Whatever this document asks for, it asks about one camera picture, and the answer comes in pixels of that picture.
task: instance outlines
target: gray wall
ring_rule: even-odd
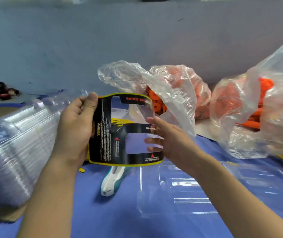
[[[116,91],[96,71],[124,59],[185,64],[207,83],[245,72],[283,43],[283,0],[96,2],[0,9],[0,81],[29,93]]]

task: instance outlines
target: right hand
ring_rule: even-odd
[[[147,147],[147,150],[149,152],[163,151],[164,156],[175,166],[182,170],[186,168],[189,159],[193,159],[194,155],[200,150],[190,136],[181,128],[169,124],[159,117],[147,118],[146,121],[155,124],[156,134],[164,138],[146,138],[146,144],[157,144],[163,147]]]

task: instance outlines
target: packaging card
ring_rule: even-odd
[[[129,133],[154,134],[152,124],[133,123],[127,119],[112,119],[112,97],[118,96],[122,104],[136,104],[150,109],[154,115],[149,97],[133,93],[114,93],[99,97],[93,116],[94,136],[90,139],[87,160],[93,164],[110,166],[145,166],[163,161],[163,152],[127,154],[126,136]]]

